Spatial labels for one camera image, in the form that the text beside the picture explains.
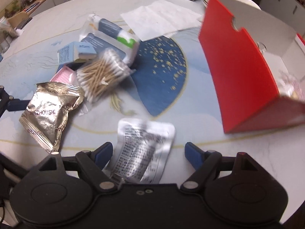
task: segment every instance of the silver foil pouch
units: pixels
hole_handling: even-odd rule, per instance
[[[118,124],[118,143],[106,172],[117,184],[159,183],[175,127],[169,123],[125,118]]]
[[[33,98],[19,121],[48,153],[59,150],[68,112],[83,101],[81,87],[58,83],[38,83]]]

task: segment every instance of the paper sheet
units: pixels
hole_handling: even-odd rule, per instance
[[[162,35],[170,38],[179,30],[201,25],[197,20],[200,14],[165,0],[141,6],[121,16],[142,41]]]

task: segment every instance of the gold speckle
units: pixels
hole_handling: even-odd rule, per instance
[[[169,61],[166,61],[166,64],[167,64],[168,66],[170,66],[170,67],[173,67],[173,65],[172,65],[171,62],[169,62]]]

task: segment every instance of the table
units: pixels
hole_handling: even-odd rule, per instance
[[[72,0],[42,12],[26,25],[25,32],[4,54],[4,60],[0,63],[1,84],[15,98],[30,99],[35,90],[34,83],[48,81],[55,73],[58,66],[57,49],[78,40],[78,29],[88,14],[96,13],[126,28],[120,14],[149,5],[153,1],[155,0]],[[200,14],[204,12],[201,0],[167,1]],[[183,85],[169,105],[161,112],[150,111],[143,93],[139,91],[141,86],[131,90],[120,86],[115,90],[115,99],[122,101],[121,108],[113,108],[113,103],[110,105],[111,100],[108,98],[88,115],[71,116],[63,134],[61,154],[71,156],[83,149],[93,150],[105,141],[110,141],[115,146],[117,122],[126,115],[170,122],[176,127],[176,138],[162,183],[177,183],[180,186],[193,173],[193,168],[184,158],[183,147],[186,142],[191,141],[203,150],[219,151],[224,156],[235,156],[237,152],[245,151],[288,192],[289,203],[281,219],[281,222],[285,222],[305,200],[305,125],[225,135],[212,78],[197,39],[198,32],[198,28],[179,32],[173,36],[172,41],[167,41],[173,47],[177,45],[181,48],[185,58],[185,62],[181,60],[181,63],[187,69]],[[20,115],[21,112],[5,112],[0,119],[0,151],[29,168],[41,161],[47,153],[18,124]]]

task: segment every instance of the pink plastic object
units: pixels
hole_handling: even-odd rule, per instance
[[[64,66],[62,67],[55,76],[52,77],[52,82],[60,82],[65,84],[73,84],[75,79],[75,73],[69,67]]]

